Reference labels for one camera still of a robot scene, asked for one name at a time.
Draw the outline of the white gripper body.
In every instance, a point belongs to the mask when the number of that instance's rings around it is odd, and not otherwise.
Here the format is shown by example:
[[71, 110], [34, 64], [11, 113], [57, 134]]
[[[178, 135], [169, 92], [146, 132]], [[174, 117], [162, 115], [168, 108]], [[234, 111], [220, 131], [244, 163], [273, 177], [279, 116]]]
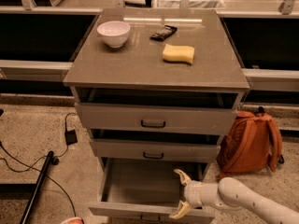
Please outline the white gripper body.
[[184, 198], [192, 208], [200, 207], [204, 204], [204, 190], [206, 184], [200, 181], [190, 181], [184, 188]]

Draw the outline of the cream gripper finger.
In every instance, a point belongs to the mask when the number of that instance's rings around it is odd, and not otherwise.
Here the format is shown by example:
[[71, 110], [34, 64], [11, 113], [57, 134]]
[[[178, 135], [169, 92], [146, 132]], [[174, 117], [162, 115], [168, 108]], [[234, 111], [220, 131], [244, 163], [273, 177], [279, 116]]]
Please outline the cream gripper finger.
[[187, 186], [192, 180], [190, 177], [180, 169], [175, 169], [174, 172], [179, 175], [180, 183], [183, 186]]
[[192, 206], [189, 203], [180, 201], [178, 203], [178, 209], [174, 213], [170, 214], [169, 217], [179, 219], [187, 215], [191, 210]]

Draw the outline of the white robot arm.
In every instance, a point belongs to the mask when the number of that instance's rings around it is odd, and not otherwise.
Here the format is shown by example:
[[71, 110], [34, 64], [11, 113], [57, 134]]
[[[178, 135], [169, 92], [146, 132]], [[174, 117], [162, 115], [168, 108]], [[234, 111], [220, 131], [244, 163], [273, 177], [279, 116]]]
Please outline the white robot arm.
[[224, 177], [218, 183], [203, 183], [191, 180], [180, 169], [179, 175], [183, 186], [183, 201], [170, 215], [173, 219], [185, 217], [197, 207], [210, 206], [228, 214], [239, 214], [249, 210], [267, 224], [299, 224], [299, 213], [254, 192], [240, 181]]

